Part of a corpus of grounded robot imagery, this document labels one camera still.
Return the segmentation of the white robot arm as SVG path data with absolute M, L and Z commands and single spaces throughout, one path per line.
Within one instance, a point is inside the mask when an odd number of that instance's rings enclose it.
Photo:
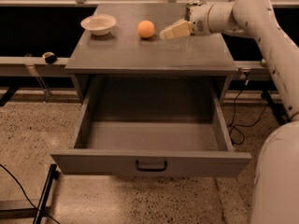
M 164 28 L 160 38 L 216 33 L 254 39 L 291 120 L 261 148 L 250 224 L 299 224 L 299 48 L 278 24 L 270 0 L 190 6 L 187 17 Z

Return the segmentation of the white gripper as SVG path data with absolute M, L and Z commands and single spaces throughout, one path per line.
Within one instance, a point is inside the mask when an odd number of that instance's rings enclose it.
M 164 28 L 160 33 L 161 39 L 173 39 L 188 36 L 192 33 L 195 35 L 211 35 L 208 19 L 212 9 L 211 4 L 193 5 L 189 8 L 189 19 L 176 21 L 172 25 Z

